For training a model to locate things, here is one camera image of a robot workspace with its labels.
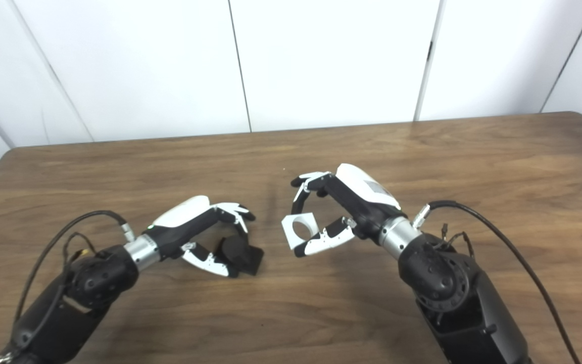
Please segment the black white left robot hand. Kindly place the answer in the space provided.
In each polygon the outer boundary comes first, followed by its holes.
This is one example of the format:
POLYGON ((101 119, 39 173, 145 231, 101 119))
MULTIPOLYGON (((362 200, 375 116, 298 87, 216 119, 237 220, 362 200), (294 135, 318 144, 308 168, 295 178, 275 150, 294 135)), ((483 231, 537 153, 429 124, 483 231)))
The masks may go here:
POLYGON ((208 196, 198 195, 164 212, 141 233, 150 243, 158 260, 182 258, 194 267, 222 277, 239 274, 255 276, 263 260, 263 250, 250 246, 246 221, 256 217, 234 202, 212 204, 208 196), (223 222, 234 226, 236 235, 222 238, 212 252, 192 238, 223 222))

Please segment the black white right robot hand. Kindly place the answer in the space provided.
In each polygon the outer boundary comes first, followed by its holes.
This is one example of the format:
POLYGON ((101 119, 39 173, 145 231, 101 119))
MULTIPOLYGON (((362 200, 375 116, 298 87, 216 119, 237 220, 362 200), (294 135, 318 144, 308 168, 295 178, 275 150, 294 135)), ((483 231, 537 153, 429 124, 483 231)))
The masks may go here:
POLYGON ((332 249, 354 238, 370 239, 397 259, 409 242, 419 235, 400 203, 379 182, 353 164, 342 163, 335 173, 310 172, 295 177, 298 188, 291 215, 300 216, 311 193, 330 196, 349 213, 298 244, 290 246, 296 257, 332 249))

